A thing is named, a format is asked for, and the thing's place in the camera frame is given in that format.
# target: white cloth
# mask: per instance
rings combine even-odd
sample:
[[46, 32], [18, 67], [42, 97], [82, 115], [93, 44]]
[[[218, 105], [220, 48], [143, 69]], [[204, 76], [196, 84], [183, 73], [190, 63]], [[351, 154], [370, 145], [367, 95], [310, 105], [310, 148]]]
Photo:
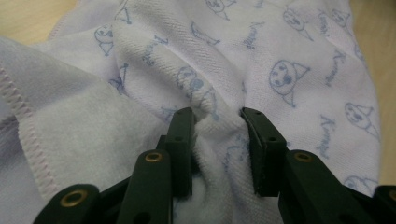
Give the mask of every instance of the white cloth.
[[45, 200], [74, 183], [117, 183], [186, 106], [202, 174], [175, 201], [175, 223], [281, 222], [276, 199], [253, 193], [243, 106], [342, 183], [368, 195], [377, 185], [375, 88], [346, 1], [82, 0], [34, 48], [43, 54], [1, 40], [0, 92]]

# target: tan table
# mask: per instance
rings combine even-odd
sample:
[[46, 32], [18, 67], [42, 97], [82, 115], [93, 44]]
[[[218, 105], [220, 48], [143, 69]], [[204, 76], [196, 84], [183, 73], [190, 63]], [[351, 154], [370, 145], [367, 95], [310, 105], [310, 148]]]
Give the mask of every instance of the tan table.
[[[0, 35], [22, 44], [47, 39], [76, 0], [0, 0]], [[351, 0], [355, 35], [377, 88], [382, 119], [380, 184], [396, 185], [396, 1]]]

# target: white towel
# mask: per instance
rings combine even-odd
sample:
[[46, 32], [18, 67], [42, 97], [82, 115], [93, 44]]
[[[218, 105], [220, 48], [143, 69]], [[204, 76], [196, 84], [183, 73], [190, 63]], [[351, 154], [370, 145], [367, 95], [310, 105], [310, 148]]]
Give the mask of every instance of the white towel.
[[[198, 118], [201, 175], [192, 197], [175, 201], [175, 223], [281, 222], [276, 199], [253, 193], [243, 106], [347, 186], [370, 195], [377, 185], [375, 88], [345, 1], [80, 1], [34, 48], [44, 54], [1, 41], [0, 92], [17, 107], [21, 146], [46, 200], [73, 183], [105, 189], [129, 175], [186, 106]], [[32, 132], [40, 144], [24, 140]]]

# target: blue cartoon print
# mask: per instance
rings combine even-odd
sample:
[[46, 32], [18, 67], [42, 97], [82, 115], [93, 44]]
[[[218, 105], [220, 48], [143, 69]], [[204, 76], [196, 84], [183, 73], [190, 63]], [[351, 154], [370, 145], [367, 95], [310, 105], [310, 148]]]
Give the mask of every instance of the blue cartoon print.
[[195, 22], [191, 23], [191, 30], [195, 37], [204, 40], [208, 45], [214, 46], [217, 45], [220, 41], [208, 36], [206, 33], [201, 31], [199, 27], [195, 24]]
[[155, 61], [151, 58], [152, 53], [154, 52], [154, 48], [158, 46], [159, 44], [161, 45], [167, 45], [168, 44], [168, 39], [163, 39], [158, 36], [154, 36], [154, 40], [151, 41], [149, 45], [146, 46], [146, 50], [144, 55], [142, 56], [143, 62], [145, 62], [148, 66], [152, 66], [155, 64]]
[[320, 115], [320, 127], [323, 130], [323, 137], [320, 141], [320, 145], [316, 147], [316, 150], [319, 151], [320, 156], [325, 159], [329, 159], [327, 155], [327, 150], [329, 149], [329, 144], [331, 139], [331, 133], [335, 132], [335, 120], [326, 118], [323, 115]]
[[102, 49], [105, 56], [108, 56], [113, 49], [113, 32], [111, 25], [103, 25], [95, 30], [95, 39], [99, 42], [99, 47]]
[[195, 108], [203, 109], [211, 114], [213, 120], [219, 120], [215, 90], [208, 88], [190, 66], [182, 67], [178, 71], [177, 86], [186, 92], [186, 97]]
[[364, 56], [361, 53], [361, 49], [359, 48], [358, 44], [355, 44], [355, 47], [353, 48], [353, 50], [355, 51], [356, 57], [358, 57], [363, 63], [366, 63], [366, 61], [364, 60]]
[[126, 6], [125, 6], [127, 2], [128, 1], [125, 1], [122, 4], [121, 10], [116, 14], [116, 16], [114, 17], [114, 20], [125, 21], [127, 24], [132, 24], [131, 18], [129, 16], [128, 8], [126, 8]]
[[341, 63], [342, 64], [345, 63], [346, 57], [347, 56], [345, 55], [345, 53], [343, 53], [343, 52], [341, 52], [339, 50], [335, 51], [335, 56], [332, 58], [332, 60], [333, 60], [332, 71], [331, 71], [331, 73], [328, 76], [326, 76], [326, 85], [328, 87], [332, 86], [332, 80], [338, 74], [338, 70], [339, 70], [340, 64]]
[[177, 106], [173, 108], [161, 106], [161, 111], [163, 113], [163, 117], [167, 123], [170, 123], [174, 114], [178, 111]]
[[379, 141], [379, 134], [376, 127], [370, 121], [370, 114], [373, 112], [372, 107], [366, 107], [362, 105], [353, 105], [347, 103], [345, 106], [346, 118], [354, 126], [363, 129]]
[[116, 78], [112, 78], [108, 81], [114, 88], [119, 91], [120, 94], [125, 93], [125, 78], [126, 78], [126, 70], [128, 69], [129, 64], [125, 63], [121, 68], [120, 68], [120, 74]]
[[378, 182], [373, 179], [360, 178], [352, 175], [344, 181], [344, 185], [360, 193], [372, 196], [376, 186], [378, 185]]
[[283, 100], [293, 107], [294, 86], [308, 71], [309, 67], [299, 63], [290, 63], [285, 60], [277, 62], [270, 73], [271, 88], [282, 96]]
[[311, 36], [309, 35], [309, 33], [305, 30], [305, 22], [303, 20], [301, 20], [300, 18], [298, 18], [297, 14], [288, 8], [288, 10], [286, 10], [283, 13], [283, 20], [294, 30], [298, 31], [298, 33], [300, 35], [302, 35], [303, 37], [314, 41]]
[[253, 43], [256, 40], [257, 28], [262, 27], [263, 25], [264, 25], [264, 22], [251, 23], [250, 33], [248, 34], [248, 37], [244, 40], [244, 44], [247, 47], [247, 49], [255, 49], [255, 47], [253, 46]]
[[333, 19], [339, 26], [341, 26], [342, 28], [344, 28], [344, 30], [346, 30], [347, 33], [348, 33], [349, 35], [352, 35], [352, 34], [350, 33], [350, 31], [347, 29], [347, 20], [348, 20], [349, 17], [350, 17], [350, 14], [349, 14], [349, 13], [342, 12], [342, 11], [337, 10], [337, 9], [333, 9], [333, 10], [332, 10], [332, 19]]
[[327, 14], [319, 9], [319, 14], [318, 14], [319, 20], [320, 20], [320, 33], [324, 36], [329, 37], [330, 35], [327, 33], [329, 31], [329, 23], [327, 23]]
[[227, 153], [223, 161], [225, 170], [228, 172], [230, 163], [244, 162], [248, 159], [249, 149], [248, 140], [241, 135], [238, 135], [232, 146], [227, 147]]
[[229, 21], [225, 8], [236, 3], [233, 0], [206, 0], [207, 6], [218, 16]]

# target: screw hole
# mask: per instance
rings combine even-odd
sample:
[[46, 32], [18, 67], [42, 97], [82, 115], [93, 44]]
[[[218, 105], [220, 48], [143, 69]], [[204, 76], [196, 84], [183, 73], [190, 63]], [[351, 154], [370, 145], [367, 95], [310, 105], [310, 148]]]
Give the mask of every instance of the screw hole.
[[142, 212], [134, 217], [134, 224], [148, 224], [151, 221], [151, 215], [147, 212]]
[[303, 162], [311, 162], [312, 161], [312, 157], [306, 153], [303, 153], [303, 152], [297, 152], [296, 154], [294, 154], [294, 158], [297, 161], [303, 161]]
[[160, 161], [163, 158], [163, 155], [158, 152], [151, 152], [146, 156], [146, 161], [155, 162]]
[[346, 224], [356, 224], [358, 223], [358, 221], [356, 220], [356, 218], [354, 218], [352, 215], [350, 214], [341, 214], [340, 216], [338, 216], [338, 219], [342, 222], [342, 223], [346, 223]]
[[79, 205], [87, 198], [88, 192], [85, 189], [76, 189], [64, 195], [61, 199], [61, 206], [74, 207]]

